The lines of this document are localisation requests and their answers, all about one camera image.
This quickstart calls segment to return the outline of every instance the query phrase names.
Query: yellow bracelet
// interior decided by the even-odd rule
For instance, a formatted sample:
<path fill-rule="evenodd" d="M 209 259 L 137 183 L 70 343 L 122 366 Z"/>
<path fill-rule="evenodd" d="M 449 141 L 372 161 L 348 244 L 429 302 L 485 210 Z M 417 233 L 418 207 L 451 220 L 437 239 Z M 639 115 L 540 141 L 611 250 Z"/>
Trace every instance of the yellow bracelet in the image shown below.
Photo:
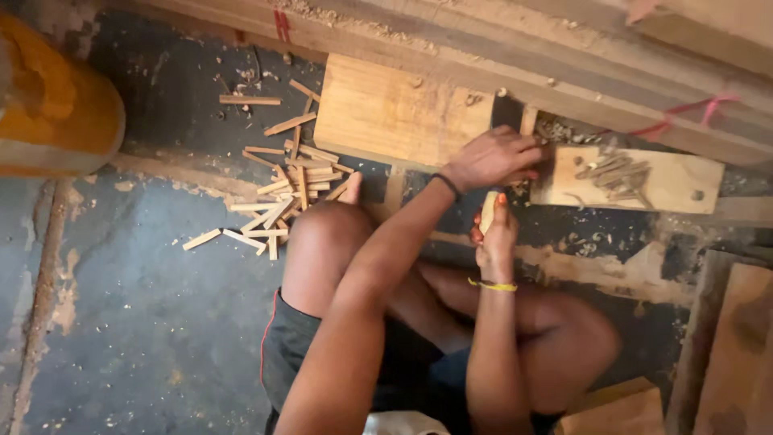
<path fill-rule="evenodd" d="M 515 284 L 486 284 L 483 281 L 481 281 L 480 283 L 476 283 L 475 281 L 472 280 L 472 278 L 467 278 L 467 280 L 473 286 L 480 286 L 486 289 L 498 290 L 500 292 L 514 292 L 518 290 L 518 286 Z"/>

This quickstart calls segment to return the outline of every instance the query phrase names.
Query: black shorts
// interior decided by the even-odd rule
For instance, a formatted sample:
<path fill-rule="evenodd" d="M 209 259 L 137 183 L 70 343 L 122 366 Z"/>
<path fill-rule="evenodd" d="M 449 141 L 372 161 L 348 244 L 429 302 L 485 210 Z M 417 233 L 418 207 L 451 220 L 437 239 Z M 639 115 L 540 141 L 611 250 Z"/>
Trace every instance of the black shorts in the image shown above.
<path fill-rule="evenodd" d="M 321 322 L 287 305 L 277 291 L 274 316 L 261 344 L 261 384 L 273 407 L 266 435 L 274 431 Z M 419 411 L 443 423 L 451 435 L 471 433 L 465 401 L 469 353 L 468 348 L 443 355 L 408 326 L 387 317 L 383 361 L 370 412 Z M 551 433 L 559 418 L 533 414 L 535 435 Z"/>

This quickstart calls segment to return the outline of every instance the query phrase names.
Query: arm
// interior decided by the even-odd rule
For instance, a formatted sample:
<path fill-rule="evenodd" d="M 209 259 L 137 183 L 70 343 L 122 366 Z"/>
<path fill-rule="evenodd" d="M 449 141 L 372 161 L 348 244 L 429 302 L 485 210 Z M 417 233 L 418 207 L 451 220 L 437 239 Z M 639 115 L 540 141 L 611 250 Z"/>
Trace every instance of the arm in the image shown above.
<path fill-rule="evenodd" d="M 475 260 L 487 283 L 511 284 L 518 222 L 505 194 L 494 204 L 494 221 L 478 243 Z M 476 433 L 531 433 L 531 406 L 519 366 L 516 293 L 481 287 L 472 352 L 467 366 L 467 407 Z"/>
<path fill-rule="evenodd" d="M 499 183 L 541 157 L 531 138 L 497 128 L 473 140 L 443 173 L 461 191 Z M 343 276 L 282 409 L 276 433 L 362 433 L 383 353 L 392 289 L 454 200 L 442 180 L 382 224 Z"/>

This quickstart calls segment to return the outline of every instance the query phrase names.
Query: hand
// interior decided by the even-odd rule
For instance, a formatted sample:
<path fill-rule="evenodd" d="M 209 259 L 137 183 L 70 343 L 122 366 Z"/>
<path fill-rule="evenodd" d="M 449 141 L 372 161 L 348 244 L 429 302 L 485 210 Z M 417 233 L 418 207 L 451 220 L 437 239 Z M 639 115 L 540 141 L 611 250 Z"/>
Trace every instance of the hand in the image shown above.
<path fill-rule="evenodd" d="M 512 183 L 525 178 L 536 179 L 529 166 L 542 159 L 542 149 L 531 136 L 521 136 L 501 125 L 465 145 L 440 174 L 446 176 L 462 193 L 478 187 Z"/>
<path fill-rule="evenodd" d="M 518 220 L 510 213 L 507 196 L 499 194 L 494 203 L 494 220 L 485 236 L 478 227 L 480 212 L 475 214 L 475 226 L 470 238 L 478 247 L 475 261 L 481 268 L 481 278 L 495 284 L 512 283 L 513 249 L 518 238 Z"/>

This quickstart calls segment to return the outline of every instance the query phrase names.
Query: knee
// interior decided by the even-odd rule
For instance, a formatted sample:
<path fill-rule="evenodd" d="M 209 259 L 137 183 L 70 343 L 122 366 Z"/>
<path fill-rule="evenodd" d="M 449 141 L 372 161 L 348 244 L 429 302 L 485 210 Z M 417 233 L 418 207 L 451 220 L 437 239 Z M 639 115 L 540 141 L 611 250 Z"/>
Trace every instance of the knee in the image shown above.
<path fill-rule="evenodd" d="M 327 249 L 359 249 L 373 233 L 373 223 L 359 207 L 322 201 L 299 216 L 291 229 L 290 247 L 305 245 Z"/>
<path fill-rule="evenodd" d="M 580 298 L 554 294 L 553 307 L 561 323 L 577 335 L 584 353 L 600 365 L 609 366 L 622 349 L 622 341 L 612 322 L 599 310 Z"/>

